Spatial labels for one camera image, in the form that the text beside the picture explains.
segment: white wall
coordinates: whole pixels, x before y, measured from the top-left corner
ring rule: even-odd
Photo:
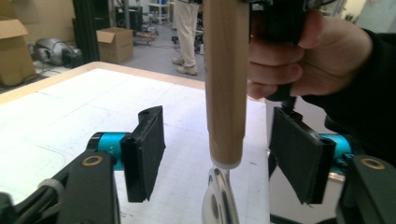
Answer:
[[[395,32],[396,0],[368,0],[357,25],[376,33]]]

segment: white tabletop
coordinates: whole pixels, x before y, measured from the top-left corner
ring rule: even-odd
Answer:
[[[20,202],[84,151],[94,133],[132,132],[140,111],[162,105],[166,149],[150,201],[128,203],[123,172],[115,172],[121,222],[202,223],[213,166],[205,91],[116,65],[76,71],[67,78],[51,77],[61,81],[42,88],[8,95],[18,95],[16,99],[0,97],[0,191]],[[269,223],[265,127],[265,104],[248,100],[244,156],[231,170],[241,223]]]

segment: wooden dowel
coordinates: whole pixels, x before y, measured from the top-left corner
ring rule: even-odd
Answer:
[[[248,72],[248,3],[204,1],[205,91],[210,155],[219,168],[242,158]]]

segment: human hand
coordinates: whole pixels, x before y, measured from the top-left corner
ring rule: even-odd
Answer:
[[[273,43],[263,36],[263,15],[252,20],[247,94],[272,95],[277,85],[291,83],[290,95],[327,95],[346,87],[372,52],[361,28],[318,10],[306,13],[298,45]]]

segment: shoe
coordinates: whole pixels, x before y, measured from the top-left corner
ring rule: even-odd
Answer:
[[[184,60],[181,58],[173,58],[172,63],[178,64],[178,65],[183,65]]]
[[[179,67],[177,68],[177,71],[178,71],[179,73],[182,73],[182,74],[189,74],[189,75],[192,75],[192,76],[198,75],[198,69],[197,69],[197,66],[196,66],[196,65],[195,65],[195,66],[192,66],[192,67],[179,66]]]

